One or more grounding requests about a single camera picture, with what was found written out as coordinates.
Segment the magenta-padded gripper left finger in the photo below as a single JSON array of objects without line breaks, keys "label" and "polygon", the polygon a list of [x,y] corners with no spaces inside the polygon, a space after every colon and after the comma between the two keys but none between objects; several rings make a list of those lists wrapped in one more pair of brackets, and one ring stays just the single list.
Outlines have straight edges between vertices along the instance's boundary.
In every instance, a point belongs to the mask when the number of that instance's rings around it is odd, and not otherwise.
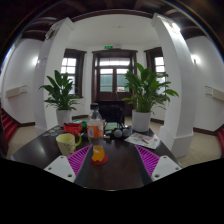
[{"label": "magenta-padded gripper left finger", "polygon": [[60,155],[45,168],[45,171],[74,183],[91,148],[92,146],[88,145],[69,156]]}]

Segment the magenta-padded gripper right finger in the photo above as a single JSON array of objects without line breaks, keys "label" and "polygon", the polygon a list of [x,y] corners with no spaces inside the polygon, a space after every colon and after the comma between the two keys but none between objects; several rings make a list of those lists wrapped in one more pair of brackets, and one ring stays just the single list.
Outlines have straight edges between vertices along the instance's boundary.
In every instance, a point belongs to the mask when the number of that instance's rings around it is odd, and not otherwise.
[{"label": "magenta-padded gripper right finger", "polygon": [[175,163],[168,155],[158,156],[138,145],[136,145],[135,148],[152,181],[157,181],[181,170],[181,166]]}]

